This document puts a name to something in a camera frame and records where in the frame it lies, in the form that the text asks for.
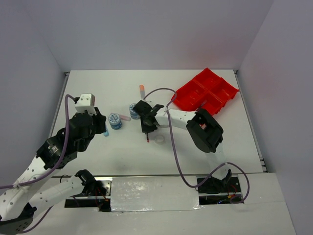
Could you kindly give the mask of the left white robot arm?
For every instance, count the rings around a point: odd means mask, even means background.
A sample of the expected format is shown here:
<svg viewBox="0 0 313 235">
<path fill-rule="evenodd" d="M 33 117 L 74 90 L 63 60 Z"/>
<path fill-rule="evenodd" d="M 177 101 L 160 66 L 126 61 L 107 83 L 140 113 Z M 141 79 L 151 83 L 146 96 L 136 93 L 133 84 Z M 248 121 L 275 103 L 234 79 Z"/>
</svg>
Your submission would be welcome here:
<svg viewBox="0 0 313 235">
<path fill-rule="evenodd" d="M 79 170 L 62 183 L 41 191 L 50 177 L 86 151 L 96 134 L 106 131 L 106 117 L 98 108 L 93 113 L 76 113 L 65 128 L 47 139 L 14 186 L 0 197 L 0 233 L 25 233 L 33 219 L 60 201 L 82 194 L 105 196 L 107 189 L 86 169 Z"/>
</svg>

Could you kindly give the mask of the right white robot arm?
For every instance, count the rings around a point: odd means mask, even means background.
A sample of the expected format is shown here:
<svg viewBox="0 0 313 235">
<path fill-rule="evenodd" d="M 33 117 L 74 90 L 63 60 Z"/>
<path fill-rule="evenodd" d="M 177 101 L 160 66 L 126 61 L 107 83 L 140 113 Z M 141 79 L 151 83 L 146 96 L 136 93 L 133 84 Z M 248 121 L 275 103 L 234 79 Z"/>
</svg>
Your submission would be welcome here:
<svg viewBox="0 0 313 235">
<path fill-rule="evenodd" d="M 179 165 L 173 134 L 174 127 L 186 130 L 195 146 L 205 154 L 216 153 L 218 146 L 222 143 L 224 130 L 207 110 L 181 111 L 169 109 L 160 104 L 152 107 L 143 100 L 135 104 L 133 110 L 140 116 L 141 129 L 145 134 L 151 133 L 161 126 L 169 127 L 176 166 L 187 186 L 199 188 L 208 182 L 217 191 L 224 191 L 229 187 L 232 172 L 222 157 L 209 158 L 209 163 L 213 169 L 196 185 L 187 182 Z"/>
</svg>

